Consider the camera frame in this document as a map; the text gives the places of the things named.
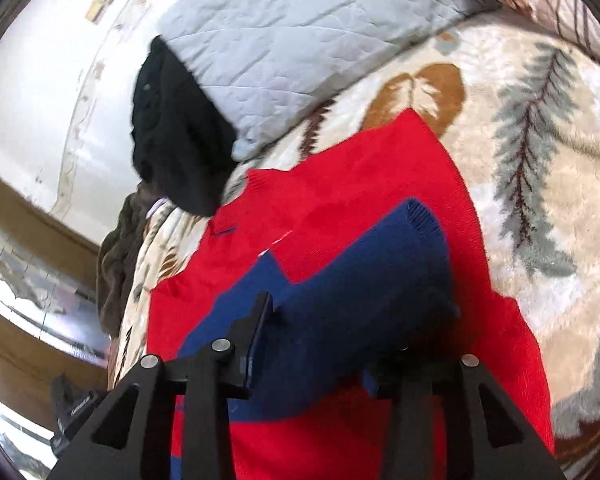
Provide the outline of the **black garment pile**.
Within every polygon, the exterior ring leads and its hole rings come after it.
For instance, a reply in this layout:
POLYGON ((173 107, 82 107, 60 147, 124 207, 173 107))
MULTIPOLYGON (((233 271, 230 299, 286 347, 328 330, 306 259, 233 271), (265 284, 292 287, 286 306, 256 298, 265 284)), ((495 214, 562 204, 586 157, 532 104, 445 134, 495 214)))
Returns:
POLYGON ((236 131, 159 37, 136 77, 131 124, 140 178, 178 208, 214 216, 236 167, 236 131))

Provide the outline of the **light blue quilted pillow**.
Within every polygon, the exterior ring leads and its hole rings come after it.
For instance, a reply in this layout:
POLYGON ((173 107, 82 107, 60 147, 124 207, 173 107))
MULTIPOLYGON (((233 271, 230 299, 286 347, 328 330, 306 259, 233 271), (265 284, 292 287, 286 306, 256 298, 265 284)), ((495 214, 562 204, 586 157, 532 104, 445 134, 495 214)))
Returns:
POLYGON ((317 105, 493 0, 178 0, 158 32, 253 158, 317 105))

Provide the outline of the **brown fleece blanket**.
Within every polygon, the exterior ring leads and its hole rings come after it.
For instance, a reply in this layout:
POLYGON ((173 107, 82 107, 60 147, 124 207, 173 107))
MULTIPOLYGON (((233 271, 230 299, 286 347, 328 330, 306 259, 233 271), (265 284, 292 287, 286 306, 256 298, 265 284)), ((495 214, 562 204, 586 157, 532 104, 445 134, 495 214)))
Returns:
POLYGON ((149 209, 163 194, 155 185, 140 182, 125 197, 118 223, 100 244, 96 266, 96 308, 102 331, 111 338, 120 332, 133 284, 135 265, 149 209))

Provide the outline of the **red and blue sweater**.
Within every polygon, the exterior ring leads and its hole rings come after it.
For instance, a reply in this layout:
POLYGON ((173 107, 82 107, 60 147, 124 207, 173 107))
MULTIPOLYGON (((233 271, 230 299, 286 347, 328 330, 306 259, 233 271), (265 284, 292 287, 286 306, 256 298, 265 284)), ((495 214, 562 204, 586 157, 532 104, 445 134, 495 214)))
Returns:
POLYGON ((288 171, 252 170, 186 268, 152 291, 148 349, 170 360, 223 337, 268 292, 280 321, 247 401, 230 404, 242 479, 373 479, 390 405, 368 368, 382 349, 442 340, 472 353, 555 444, 541 352, 492 287, 460 173, 412 110, 288 171))

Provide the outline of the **leaf pattern plush blanket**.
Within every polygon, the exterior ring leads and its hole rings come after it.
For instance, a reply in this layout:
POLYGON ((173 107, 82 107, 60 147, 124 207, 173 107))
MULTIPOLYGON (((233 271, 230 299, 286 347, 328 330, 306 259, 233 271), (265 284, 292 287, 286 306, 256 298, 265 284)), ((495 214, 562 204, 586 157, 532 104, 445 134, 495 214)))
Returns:
POLYGON ((475 16, 317 107, 238 166, 289 169, 402 110, 440 138, 476 206, 492 282, 547 372, 559 463, 600 479, 600 66, 520 16, 475 16))

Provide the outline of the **wooden door frame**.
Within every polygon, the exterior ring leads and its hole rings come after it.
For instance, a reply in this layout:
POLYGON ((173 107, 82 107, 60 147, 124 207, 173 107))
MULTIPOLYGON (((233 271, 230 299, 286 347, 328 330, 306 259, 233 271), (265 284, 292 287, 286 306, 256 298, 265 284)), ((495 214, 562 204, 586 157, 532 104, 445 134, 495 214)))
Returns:
POLYGON ((50 383, 105 388, 110 339, 95 306, 97 247, 0 179, 0 401, 56 426, 50 383))

